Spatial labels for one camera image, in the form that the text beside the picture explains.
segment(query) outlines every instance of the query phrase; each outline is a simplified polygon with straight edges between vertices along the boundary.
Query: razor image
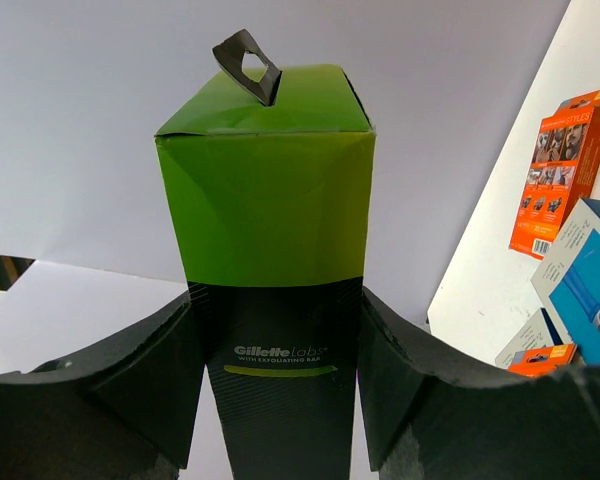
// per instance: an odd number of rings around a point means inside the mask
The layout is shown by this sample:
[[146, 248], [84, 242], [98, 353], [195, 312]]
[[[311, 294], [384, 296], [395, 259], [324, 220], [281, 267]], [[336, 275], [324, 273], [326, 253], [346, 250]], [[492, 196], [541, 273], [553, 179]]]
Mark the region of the razor image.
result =
[[567, 270], [563, 281], [582, 307], [589, 322], [600, 332], [600, 302], [587, 289], [578, 271], [573, 266]]
[[538, 200], [536, 200], [536, 203], [533, 204], [533, 209], [540, 210], [546, 200], [547, 200], [547, 197], [540, 197]]
[[558, 198], [557, 200], [551, 200], [547, 210], [549, 210], [551, 213], [555, 213], [555, 211], [560, 208], [560, 205], [562, 205], [562, 197]]

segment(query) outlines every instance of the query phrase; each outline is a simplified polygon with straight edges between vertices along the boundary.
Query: blue product package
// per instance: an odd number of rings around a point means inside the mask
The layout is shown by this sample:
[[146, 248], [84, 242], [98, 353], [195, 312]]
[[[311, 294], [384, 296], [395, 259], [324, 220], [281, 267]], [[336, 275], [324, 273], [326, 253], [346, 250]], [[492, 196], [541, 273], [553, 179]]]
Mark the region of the blue product package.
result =
[[532, 283], [558, 330], [600, 365], [600, 201], [577, 204]]

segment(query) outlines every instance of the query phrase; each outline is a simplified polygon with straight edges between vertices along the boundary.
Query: green stripe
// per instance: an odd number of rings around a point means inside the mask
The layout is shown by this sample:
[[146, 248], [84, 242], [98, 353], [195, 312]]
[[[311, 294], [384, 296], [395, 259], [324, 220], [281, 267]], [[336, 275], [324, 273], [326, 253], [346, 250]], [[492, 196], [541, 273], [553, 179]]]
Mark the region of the green stripe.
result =
[[266, 368], [238, 367], [236, 365], [225, 365], [224, 370], [237, 375], [249, 375], [251, 377], [270, 378], [294, 378], [294, 377], [318, 377], [338, 370], [334, 365], [319, 368], [299, 368], [293, 370], [279, 370]]

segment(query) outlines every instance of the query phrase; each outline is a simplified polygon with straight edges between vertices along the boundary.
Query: orange product package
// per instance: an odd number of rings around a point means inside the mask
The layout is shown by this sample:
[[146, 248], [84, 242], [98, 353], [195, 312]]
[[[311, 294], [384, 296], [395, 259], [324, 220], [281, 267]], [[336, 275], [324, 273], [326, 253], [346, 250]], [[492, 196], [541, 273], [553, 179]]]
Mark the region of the orange product package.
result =
[[539, 377], [555, 372], [563, 365], [568, 365], [575, 353], [574, 343], [518, 352], [511, 361], [509, 371], [527, 377]]
[[600, 166], [600, 90], [542, 120], [509, 248], [542, 259]]

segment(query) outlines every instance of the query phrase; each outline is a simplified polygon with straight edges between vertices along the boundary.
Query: white wall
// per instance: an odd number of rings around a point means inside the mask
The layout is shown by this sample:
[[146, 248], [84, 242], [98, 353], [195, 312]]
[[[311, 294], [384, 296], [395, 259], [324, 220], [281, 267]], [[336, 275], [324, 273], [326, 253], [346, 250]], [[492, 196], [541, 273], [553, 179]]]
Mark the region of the white wall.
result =
[[377, 125], [367, 283], [422, 319], [567, 0], [0, 2], [0, 253], [182, 280], [152, 134], [248, 27]]

